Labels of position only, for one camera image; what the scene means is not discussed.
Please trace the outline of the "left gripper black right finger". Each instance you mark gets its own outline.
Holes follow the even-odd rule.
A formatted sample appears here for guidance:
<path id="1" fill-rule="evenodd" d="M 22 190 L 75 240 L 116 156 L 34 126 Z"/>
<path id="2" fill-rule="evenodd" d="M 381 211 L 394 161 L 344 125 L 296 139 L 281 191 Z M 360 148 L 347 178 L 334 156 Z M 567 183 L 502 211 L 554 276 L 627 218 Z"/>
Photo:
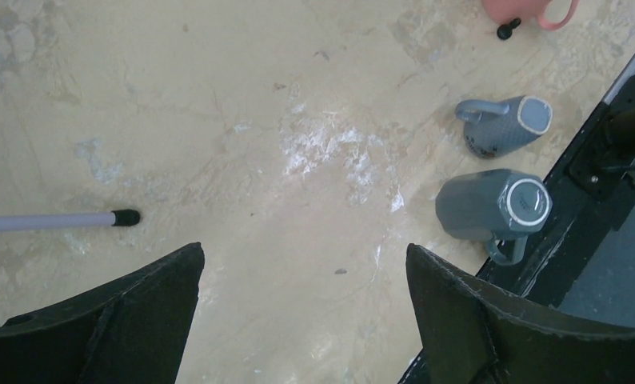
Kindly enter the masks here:
<path id="1" fill-rule="evenodd" d="M 635 383 L 635 328 L 541 306 L 406 249 L 409 294 L 432 383 Z"/>

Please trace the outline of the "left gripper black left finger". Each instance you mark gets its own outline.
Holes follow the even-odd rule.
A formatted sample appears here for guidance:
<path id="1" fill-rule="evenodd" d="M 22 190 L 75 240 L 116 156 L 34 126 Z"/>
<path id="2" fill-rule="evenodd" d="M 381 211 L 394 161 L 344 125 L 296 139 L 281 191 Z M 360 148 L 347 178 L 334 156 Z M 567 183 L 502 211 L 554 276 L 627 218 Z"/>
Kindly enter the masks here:
<path id="1" fill-rule="evenodd" d="M 205 265 L 193 242 L 0 326 L 0 383 L 173 383 Z"/>

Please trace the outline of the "dark blue-grey mug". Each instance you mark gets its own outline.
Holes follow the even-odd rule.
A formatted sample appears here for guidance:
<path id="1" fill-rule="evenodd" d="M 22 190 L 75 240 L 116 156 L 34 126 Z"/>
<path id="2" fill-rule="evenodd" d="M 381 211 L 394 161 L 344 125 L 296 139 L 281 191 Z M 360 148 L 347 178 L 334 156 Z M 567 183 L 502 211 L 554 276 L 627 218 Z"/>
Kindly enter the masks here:
<path id="1" fill-rule="evenodd" d="M 435 202 L 447 234 L 483 243 L 489 258 L 502 266 L 522 261 L 528 237 L 542 229 L 552 208 L 539 177 L 510 169 L 451 178 Z"/>

